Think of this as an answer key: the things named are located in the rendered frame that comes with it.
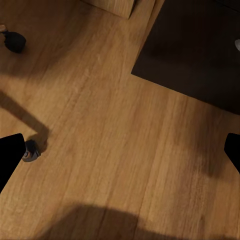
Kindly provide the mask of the swivel chair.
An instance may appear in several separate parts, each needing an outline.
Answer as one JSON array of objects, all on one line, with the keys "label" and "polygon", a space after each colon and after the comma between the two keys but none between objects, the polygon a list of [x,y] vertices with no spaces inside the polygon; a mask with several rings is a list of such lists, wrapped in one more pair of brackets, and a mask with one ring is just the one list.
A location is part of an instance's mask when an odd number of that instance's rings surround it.
[{"label": "swivel chair", "polygon": [[[0,23],[0,34],[5,36],[5,46],[15,53],[21,53],[26,45],[27,40],[18,32],[9,32],[6,24]],[[23,155],[24,162],[32,162],[41,156],[39,146],[35,140],[24,141],[26,145],[26,153]]]}]

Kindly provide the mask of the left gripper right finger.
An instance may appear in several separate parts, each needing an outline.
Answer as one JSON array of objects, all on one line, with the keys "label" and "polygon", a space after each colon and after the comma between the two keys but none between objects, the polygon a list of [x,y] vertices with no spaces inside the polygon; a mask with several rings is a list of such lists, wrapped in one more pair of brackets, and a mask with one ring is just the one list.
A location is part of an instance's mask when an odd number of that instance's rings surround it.
[{"label": "left gripper right finger", "polygon": [[240,173],[240,135],[235,133],[228,133],[224,151]]}]

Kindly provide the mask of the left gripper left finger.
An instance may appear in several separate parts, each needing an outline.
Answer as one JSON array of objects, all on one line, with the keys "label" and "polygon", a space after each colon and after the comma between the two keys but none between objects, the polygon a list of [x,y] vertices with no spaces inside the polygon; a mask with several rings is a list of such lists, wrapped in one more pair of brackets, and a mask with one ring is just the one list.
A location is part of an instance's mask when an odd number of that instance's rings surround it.
[{"label": "left gripper left finger", "polygon": [[0,193],[26,153],[22,133],[0,138]]}]

